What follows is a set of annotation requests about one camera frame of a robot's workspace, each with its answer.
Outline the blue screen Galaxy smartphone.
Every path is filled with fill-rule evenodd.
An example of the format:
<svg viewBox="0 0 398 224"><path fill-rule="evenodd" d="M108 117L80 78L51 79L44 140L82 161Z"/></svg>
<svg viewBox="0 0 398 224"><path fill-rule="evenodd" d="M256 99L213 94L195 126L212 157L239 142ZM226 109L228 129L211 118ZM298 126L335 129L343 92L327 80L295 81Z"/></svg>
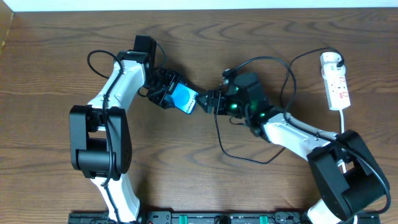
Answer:
<svg viewBox="0 0 398 224"><path fill-rule="evenodd" d="M171 94L171 99L174 106L186 114L191 114L197 103L196 97L198 93L186 85L179 83L174 92Z"/></svg>

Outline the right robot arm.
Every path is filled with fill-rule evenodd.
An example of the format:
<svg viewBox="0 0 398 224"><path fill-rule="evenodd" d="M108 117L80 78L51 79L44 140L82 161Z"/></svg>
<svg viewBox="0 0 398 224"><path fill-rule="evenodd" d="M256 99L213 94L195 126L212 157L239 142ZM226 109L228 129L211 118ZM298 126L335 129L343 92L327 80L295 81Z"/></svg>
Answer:
<svg viewBox="0 0 398 224"><path fill-rule="evenodd" d="M207 113L243 118L253 135L304 158L321 199L307 211L311 223L354 223L377 199L390 198L389 183L361 136L326 132L271 105L255 73L231 75L227 90L197 96Z"/></svg>

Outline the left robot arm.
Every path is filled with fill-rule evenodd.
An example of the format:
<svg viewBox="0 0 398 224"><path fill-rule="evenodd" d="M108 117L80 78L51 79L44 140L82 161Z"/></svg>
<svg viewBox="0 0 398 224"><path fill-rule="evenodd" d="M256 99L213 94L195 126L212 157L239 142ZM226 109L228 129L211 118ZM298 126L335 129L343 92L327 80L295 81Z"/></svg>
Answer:
<svg viewBox="0 0 398 224"><path fill-rule="evenodd" d="M74 169L92 181L115 223L144 223L141 202L135 195L128 170L132 142L127 112L141 88L151 102L163 109L174 107L167 94L180 80L173 70L155 65L158 43L137 35L132 49L110 53L113 71L101 91L86 105L70 110L70 149Z"/></svg>

